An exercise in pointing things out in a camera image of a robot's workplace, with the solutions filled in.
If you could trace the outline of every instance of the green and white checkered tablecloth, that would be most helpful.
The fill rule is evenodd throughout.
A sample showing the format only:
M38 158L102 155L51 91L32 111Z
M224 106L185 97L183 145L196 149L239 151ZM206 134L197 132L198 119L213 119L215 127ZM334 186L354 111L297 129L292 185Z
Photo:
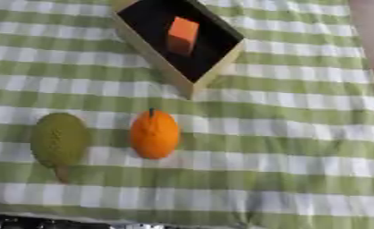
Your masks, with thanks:
M115 35L105 0L0 0L0 212L113 223L374 229L374 77L347 0L201 0L247 38L193 101ZM146 160L133 117L182 141ZM93 145L70 185L30 128L78 115Z

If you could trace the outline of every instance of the green fruit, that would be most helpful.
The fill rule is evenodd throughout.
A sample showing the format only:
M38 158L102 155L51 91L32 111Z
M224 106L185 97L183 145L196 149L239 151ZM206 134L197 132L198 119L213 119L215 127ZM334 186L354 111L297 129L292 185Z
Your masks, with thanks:
M79 163L89 139L89 131L76 116L49 114L33 128L31 150L40 164L54 168L59 180L64 182L67 180L67 166Z

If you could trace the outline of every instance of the orange block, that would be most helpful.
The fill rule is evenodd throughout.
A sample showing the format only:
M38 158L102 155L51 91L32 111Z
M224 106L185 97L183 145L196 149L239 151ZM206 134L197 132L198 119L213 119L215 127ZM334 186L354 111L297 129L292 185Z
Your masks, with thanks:
M167 34L167 49L180 55L190 55L195 45L199 24L175 17Z

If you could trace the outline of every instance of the wooden block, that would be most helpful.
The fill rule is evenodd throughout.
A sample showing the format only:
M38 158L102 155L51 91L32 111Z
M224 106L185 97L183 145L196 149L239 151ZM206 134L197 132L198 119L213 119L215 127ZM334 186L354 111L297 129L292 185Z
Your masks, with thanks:
M190 55L195 45L199 24L175 17L168 31L167 49L180 55Z

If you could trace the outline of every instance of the cardboard box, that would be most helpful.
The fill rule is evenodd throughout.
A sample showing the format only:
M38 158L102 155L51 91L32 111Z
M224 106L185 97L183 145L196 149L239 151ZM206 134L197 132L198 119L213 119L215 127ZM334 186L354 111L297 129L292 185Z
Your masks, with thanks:
M242 50L242 34L196 0L113 0L112 14L118 35L187 98L205 88ZM167 50L175 16L200 24L190 56Z

